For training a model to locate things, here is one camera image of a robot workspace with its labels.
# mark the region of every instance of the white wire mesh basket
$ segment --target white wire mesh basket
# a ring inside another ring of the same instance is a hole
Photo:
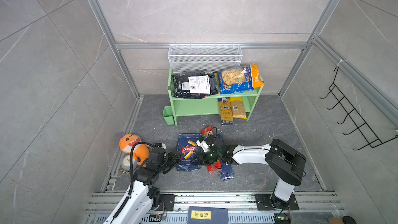
[[[240,66],[242,50],[238,44],[174,44],[167,54],[173,72],[219,72]]]

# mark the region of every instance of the green plastic bin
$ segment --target green plastic bin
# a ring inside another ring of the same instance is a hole
[[[168,125],[174,124],[173,109],[171,106],[163,108],[163,118]]]

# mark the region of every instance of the black metal hook rack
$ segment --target black metal hook rack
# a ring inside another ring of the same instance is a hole
[[[346,117],[344,118],[344,120],[343,120],[343,122],[341,122],[341,123],[339,123],[339,122],[337,122],[338,124],[343,124],[345,121],[346,121],[346,119],[347,119],[347,117],[349,117],[350,119],[351,119],[351,121],[354,123],[354,125],[355,125],[355,129],[354,130],[352,130],[350,133],[343,133],[343,135],[350,135],[351,133],[353,133],[353,132],[355,132],[356,130],[358,130],[359,132],[361,132],[361,134],[362,134],[362,136],[363,136],[363,138],[365,138],[365,140],[366,140],[366,142],[367,142],[367,144],[366,145],[364,145],[364,146],[362,146],[361,148],[359,148],[359,149],[354,149],[353,148],[353,150],[354,151],[358,151],[358,150],[360,150],[360,149],[362,149],[362,148],[365,148],[366,146],[370,146],[370,147],[372,147],[372,148],[375,148],[375,147],[378,147],[378,146],[380,146],[380,145],[382,145],[382,144],[385,144],[385,143],[387,143],[387,142],[389,142],[389,141],[391,141],[391,140],[393,140],[393,139],[396,139],[396,138],[398,138],[398,134],[397,135],[395,135],[395,137],[393,137],[393,138],[391,138],[391,139],[389,139],[389,140],[387,140],[387,141],[381,141],[380,140],[380,138],[376,135],[376,133],[372,130],[372,128],[368,125],[368,123],[365,121],[365,119],[361,116],[361,114],[357,111],[357,109],[351,104],[351,102],[348,100],[348,98],[343,94],[343,92],[341,92],[341,90],[340,90],[340,88],[338,88],[337,87],[337,85],[334,83],[335,82],[335,80],[336,80],[336,76],[337,76],[337,72],[339,71],[339,67],[335,67],[335,69],[333,70],[333,72],[335,72],[336,71],[336,74],[334,75],[334,79],[333,79],[333,82],[332,82],[332,84],[330,85],[330,87],[329,87],[329,92],[328,92],[328,94],[325,96],[325,97],[320,97],[321,99],[324,99],[324,98],[326,98],[329,94],[332,94],[333,96],[334,96],[334,98],[337,100],[337,103],[332,107],[332,108],[329,108],[329,107],[327,107],[327,109],[328,110],[331,110],[331,109],[333,109],[333,108],[335,108],[337,105],[340,105],[343,109],[344,109],[344,111],[346,112]],[[341,93],[341,95],[343,96],[340,100],[336,97],[336,95],[332,92],[334,89],[336,89],[336,90],[338,90],[340,93]],[[341,103],[341,101],[343,100],[343,99],[346,99],[346,101],[351,105],[351,107],[353,108],[350,112],[349,111],[347,111],[347,109],[346,109],[346,107],[344,107],[343,106],[343,104]],[[361,120],[363,121],[363,124],[361,124],[361,125],[358,125],[355,121],[354,121],[354,118],[350,115],[350,114],[354,114],[354,113],[357,113],[358,114],[358,116],[361,118]],[[365,127],[368,127],[369,129],[370,129],[370,131],[374,134],[374,136],[376,137],[376,139],[374,140],[374,141],[372,141],[372,142],[369,142],[369,140],[366,138],[366,136],[364,135],[364,133],[361,131],[361,127],[363,127],[363,126],[365,126]]]

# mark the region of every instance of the red package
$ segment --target red package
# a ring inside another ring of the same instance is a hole
[[[213,129],[213,126],[209,126],[209,127],[206,127],[205,129],[203,129],[202,131],[200,131],[202,133],[202,137],[206,138],[208,136],[213,135],[214,132],[212,129]]]
[[[221,162],[218,161],[213,165],[209,165],[207,167],[207,170],[209,171],[210,174],[213,174],[214,172],[221,170]]]

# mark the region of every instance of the yellow book label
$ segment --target yellow book label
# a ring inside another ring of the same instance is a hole
[[[192,210],[192,219],[211,220],[211,212]]]

